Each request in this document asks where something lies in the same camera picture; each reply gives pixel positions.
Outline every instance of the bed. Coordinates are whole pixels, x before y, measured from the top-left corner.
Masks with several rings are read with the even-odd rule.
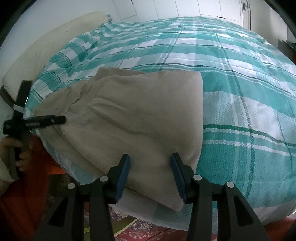
[[[264,224],[296,209],[296,67],[262,37],[206,17],[103,23],[73,38],[46,64],[25,117],[47,94],[91,78],[100,67],[201,72],[203,146],[196,173],[213,183],[234,182]],[[97,178],[44,145],[81,184]],[[188,229],[191,205],[176,212],[141,200],[126,190],[116,208],[160,226]],[[213,211],[215,232],[215,203]]]

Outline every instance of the screw head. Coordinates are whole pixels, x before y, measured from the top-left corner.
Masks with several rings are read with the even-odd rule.
[[[202,176],[200,176],[200,175],[194,175],[193,176],[193,179],[196,180],[196,181],[200,181],[202,179]]]
[[[101,176],[100,177],[100,181],[101,182],[106,182],[106,181],[108,181],[109,180],[109,178],[107,177],[107,176]]]
[[[73,189],[73,188],[75,188],[75,183],[70,183],[69,185],[68,185],[68,189]]]
[[[234,183],[233,182],[227,182],[226,186],[229,188],[234,188]]]

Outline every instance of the beige pillow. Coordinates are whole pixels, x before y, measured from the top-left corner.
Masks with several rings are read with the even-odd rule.
[[[2,79],[9,95],[16,100],[23,80],[35,81],[50,58],[72,38],[107,22],[103,12],[91,12],[75,18],[45,34],[12,64]]]
[[[49,94],[35,115],[65,115],[41,129],[57,151],[102,175],[131,157],[127,186],[174,210],[179,198],[170,156],[179,152],[195,171],[202,147],[203,85],[199,72],[142,73],[99,69],[96,76]]]

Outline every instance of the wrinkled fabric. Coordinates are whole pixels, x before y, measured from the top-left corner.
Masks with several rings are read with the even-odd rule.
[[[296,66],[261,36],[207,17],[103,24],[72,39],[51,58],[32,86],[25,116],[32,116],[49,93],[93,77],[99,67],[199,71],[204,134],[195,173],[212,183],[233,182],[264,224],[296,209]],[[95,180],[43,144],[77,181]],[[116,208],[160,226],[188,230],[192,206],[177,212],[131,195],[125,191]],[[213,232],[217,226],[214,215]]]
[[[101,68],[86,81],[49,94],[35,115],[65,115],[42,137],[81,168],[106,174],[130,155],[127,186],[181,210],[170,156],[196,169],[202,146],[203,85],[199,72],[143,73]]]

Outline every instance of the finger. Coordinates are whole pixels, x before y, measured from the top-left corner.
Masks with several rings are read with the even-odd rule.
[[[30,158],[30,157],[31,157],[31,152],[30,152],[30,151],[22,152],[22,153],[20,154],[20,158],[21,158],[21,159],[28,159],[28,158]]]
[[[25,172],[29,167],[29,161],[18,161],[15,165],[21,172]]]
[[[9,147],[9,146],[21,147],[22,142],[18,139],[13,138],[13,137],[4,137],[1,140],[1,145],[5,146],[5,147]]]
[[[17,161],[17,162],[15,163],[15,165],[16,165],[17,167],[22,167],[22,166],[24,165],[24,162],[23,162],[23,161]]]

